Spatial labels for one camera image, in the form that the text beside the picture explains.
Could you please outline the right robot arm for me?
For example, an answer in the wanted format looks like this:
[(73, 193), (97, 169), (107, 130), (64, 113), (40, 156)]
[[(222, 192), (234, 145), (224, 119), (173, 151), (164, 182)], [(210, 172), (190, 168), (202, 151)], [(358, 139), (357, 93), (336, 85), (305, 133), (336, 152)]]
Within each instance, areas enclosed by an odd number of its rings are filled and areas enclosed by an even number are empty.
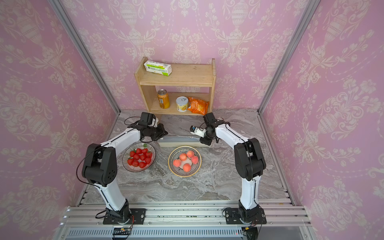
[(213, 140), (222, 140), (234, 150), (235, 167), (242, 178), (239, 200), (241, 220), (266, 224), (265, 212), (258, 200), (259, 183), (267, 166), (259, 140), (242, 136), (231, 128), (230, 123), (217, 119), (213, 113), (204, 115), (203, 119), (206, 127), (190, 128), (191, 133), (200, 136), (200, 142), (204, 145), (210, 146)]

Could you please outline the cream plastic wrap dispenser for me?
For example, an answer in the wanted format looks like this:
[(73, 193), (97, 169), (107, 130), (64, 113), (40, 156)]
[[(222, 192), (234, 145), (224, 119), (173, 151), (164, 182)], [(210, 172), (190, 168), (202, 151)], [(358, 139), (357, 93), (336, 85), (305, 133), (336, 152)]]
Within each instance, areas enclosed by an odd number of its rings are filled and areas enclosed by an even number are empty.
[(182, 146), (207, 148), (208, 145), (202, 144), (199, 137), (193, 136), (165, 136), (158, 140), (158, 144), (163, 148), (177, 148)]

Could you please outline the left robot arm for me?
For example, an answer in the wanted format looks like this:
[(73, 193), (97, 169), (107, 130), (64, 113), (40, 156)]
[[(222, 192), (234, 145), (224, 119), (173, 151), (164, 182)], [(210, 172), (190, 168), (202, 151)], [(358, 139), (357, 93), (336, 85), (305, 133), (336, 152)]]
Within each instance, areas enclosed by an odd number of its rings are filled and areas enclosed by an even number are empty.
[(87, 148), (82, 177), (88, 185), (94, 186), (106, 204), (106, 218), (119, 224), (133, 224), (134, 215), (128, 200), (122, 195), (116, 176), (117, 156), (132, 144), (151, 138), (157, 141), (168, 132), (158, 123), (154, 114), (143, 112), (138, 121), (128, 125), (121, 134), (101, 144), (90, 144)]

